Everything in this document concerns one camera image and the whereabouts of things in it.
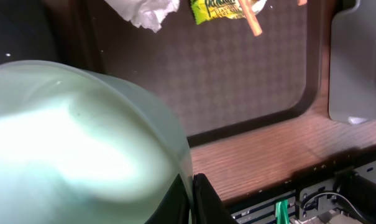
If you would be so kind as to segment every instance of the yellow wrapper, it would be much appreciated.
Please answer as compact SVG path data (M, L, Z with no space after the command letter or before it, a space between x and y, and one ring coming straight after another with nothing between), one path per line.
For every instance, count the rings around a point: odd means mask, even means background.
M252 0L253 5L265 4L265 2L266 0ZM245 18L238 0L191 0L191 7L195 15L196 24L220 17L230 19Z

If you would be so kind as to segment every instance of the green strip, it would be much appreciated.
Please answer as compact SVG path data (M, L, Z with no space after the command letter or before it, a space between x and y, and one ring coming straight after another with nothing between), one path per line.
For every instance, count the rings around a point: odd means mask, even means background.
M284 200L276 203L276 219L277 224L289 224L288 219L288 200Z

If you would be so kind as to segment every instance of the crumpled paper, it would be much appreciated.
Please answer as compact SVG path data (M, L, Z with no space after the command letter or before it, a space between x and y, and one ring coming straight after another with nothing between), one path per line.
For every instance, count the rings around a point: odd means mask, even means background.
M169 12L176 12L179 0L105 0L125 20L157 32Z

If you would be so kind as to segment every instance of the brown tray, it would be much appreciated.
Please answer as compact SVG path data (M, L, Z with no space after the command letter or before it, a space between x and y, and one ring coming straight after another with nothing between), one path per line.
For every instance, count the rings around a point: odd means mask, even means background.
M259 37L245 19L197 26L189 0L156 34L103 0L70 5L89 68L157 95L191 147L296 118L318 92L324 1L268 0Z

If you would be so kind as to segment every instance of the wooden surface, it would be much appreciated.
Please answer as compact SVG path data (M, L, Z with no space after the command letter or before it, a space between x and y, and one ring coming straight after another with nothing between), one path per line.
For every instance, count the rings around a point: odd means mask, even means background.
M329 28L324 38L321 89L304 115L192 150L194 173L206 174L224 202L288 180L333 154L376 144L376 121L350 126L329 119Z

